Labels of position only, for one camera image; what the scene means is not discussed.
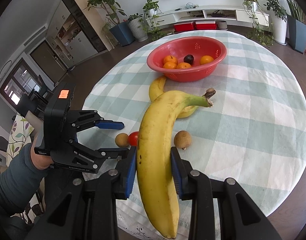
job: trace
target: table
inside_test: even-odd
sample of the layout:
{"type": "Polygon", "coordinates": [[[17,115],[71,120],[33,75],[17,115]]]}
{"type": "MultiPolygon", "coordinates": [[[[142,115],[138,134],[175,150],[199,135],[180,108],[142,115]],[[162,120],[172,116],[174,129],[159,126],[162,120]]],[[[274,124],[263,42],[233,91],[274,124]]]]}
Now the table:
{"type": "MultiPolygon", "coordinates": [[[[228,55],[203,80],[177,83],[167,80],[165,91],[182,90],[203,95],[214,87],[212,108],[199,108],[175,122],[191,133],[193,143],[180,156],[210,178],[235,178],[265,215],[271,214],[290,194],[306,166],[306,100],[288,67],[267,49],[228,31],[193,31],[150,43],[118,63],[93,88],[83,109],[96,109],[106,119],[122,121],[122,131],[92,128],[78,134],[79,142],[92,148],[114,147],[120,132],[137,131],[150,105],[148,88],[160,73],[146,64],[149,53],[172,39],[207,36],[223,42],[228,55]]],[[[107,160],[97,178],[114,168],[107,160]]],[[[119,227],[140,239],[163,239],[150,224],[141,202],[137,180],[126,201],[117,201],[119,227]]],[[[176,239],[187,239],[191,203],[180,201],[176,239]]],[[[219,238],[219,218],[216,231],[219,238]]]]}

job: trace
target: banana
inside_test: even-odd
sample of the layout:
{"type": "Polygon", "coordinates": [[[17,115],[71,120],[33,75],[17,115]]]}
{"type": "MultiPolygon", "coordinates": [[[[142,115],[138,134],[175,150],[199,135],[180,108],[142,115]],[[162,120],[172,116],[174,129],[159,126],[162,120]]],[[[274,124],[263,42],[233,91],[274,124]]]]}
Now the banana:
{"type": "Polygon", "coordinates": [[[212,106],[209,97],[214,93],[213,88],[202,97],[168,91],[156,98],[143,116],[136,153],[137,181],[146,214],[165,238],[176,238],[179,221],[170,153],[174,122],[187,106],[212,106]]]}
{"type": "MultiPolygon", "coordinates": [[[[152,82],[148,91],[148,95],[150,97],[151,102],[153,102],[156,98],[158,98],[161,94],[164,93],[165,82],[166,76],[160,76],[152,82]]],[[[182,110],[182,112],[177,118],[189,117],[195,112],[197,108],[198,106],[188,106],[182,110]]]]}

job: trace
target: screw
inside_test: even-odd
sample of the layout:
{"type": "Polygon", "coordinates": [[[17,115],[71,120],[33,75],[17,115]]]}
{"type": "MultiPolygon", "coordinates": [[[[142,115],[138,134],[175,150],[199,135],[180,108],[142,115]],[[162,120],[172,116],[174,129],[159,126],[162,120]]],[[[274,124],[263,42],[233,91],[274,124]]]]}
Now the screw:
{"type": "Polygon", "coordinates": [[[111,169],[111,170],[108,171],[108,174],[110,176],[115,176],[115,175],[117,175],[117,173],[118,173],[118,171],[116,169],[111,169]]]}
{"type": "Polygon", "coordinates": [[[191,174],[193,177],[197,177],[198,175],[200,175],[200,172],[197,171],[197,170],[191,170],[191,171],[190,171],[190,174],[191,174]]]}
{"type": "Polygon", "coordinates": [[[233,179],[233,178],[228,178],[228,179],[226,180],[226,182],[227,182],[229,185],[234,185],[234,184],[235,184],[235,179],[233,179]]]}
{"type": "Polygon", "coordinates": [[[78,186],[78,185],[80,185],[82,183],[82,180],[81,179],[74,179],[73,180],[73,185],[75,185],[75,186],[78,186]]]}

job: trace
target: tablecloth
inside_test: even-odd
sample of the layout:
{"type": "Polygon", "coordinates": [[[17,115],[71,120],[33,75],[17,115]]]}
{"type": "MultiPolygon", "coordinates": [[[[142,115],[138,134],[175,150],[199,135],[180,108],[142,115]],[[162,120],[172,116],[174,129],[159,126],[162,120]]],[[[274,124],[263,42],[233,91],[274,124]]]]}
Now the tablecloth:
{"type": "MultiPolygon", "coordinates": [[[[160,73],[146,64],[159,45],[186,36],[207,36],[224,43],[226,58],[208,77],[197,82],[168,80],[165,91],[182,90],[203,95],[214,87],[212,108],[199,108],[175,122],[192,135],[193,143],[180,151],[183,159],[210,178],[235,178],[265,215],[271,214],[289,195],[306,166],[306,100],[288,67],[263,46],[228,31],[193,31],[162,38],[135,51],[118,63],[93,88],[83,109],[96,109],[105,119],[122,121],[121,131],[88,129],[78,134],[82,144],[98,149],[115,147],[114,138],[137,131],[150,105],[148,89],[160,73]]],[[[97,178],[114,168],[107,160],[97,178]]],[[[147,219],[137,180],[126,201],[117,201],[119,227],[140,239],[163,239],[147,219]]],[[[189,234],[190,201],[180,201],[176,239],[189,234]]],[[[216,230],[219,237],[218,211],[216,230]]]]}

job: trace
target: floral cushion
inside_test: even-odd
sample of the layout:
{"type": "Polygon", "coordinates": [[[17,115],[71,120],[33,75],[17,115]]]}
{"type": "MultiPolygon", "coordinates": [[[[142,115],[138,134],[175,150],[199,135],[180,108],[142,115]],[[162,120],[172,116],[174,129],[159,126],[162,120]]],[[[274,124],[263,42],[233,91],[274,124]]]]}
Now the floral cushion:
{"type": "Polygon", "coordinates": [[[34,131],[34,127],[17,113],[13,123],[11,133],[8,139],[6,165],[9,166],[10,161],[19,153],[24,144],[31,142],[30,134],[34,131]]]}

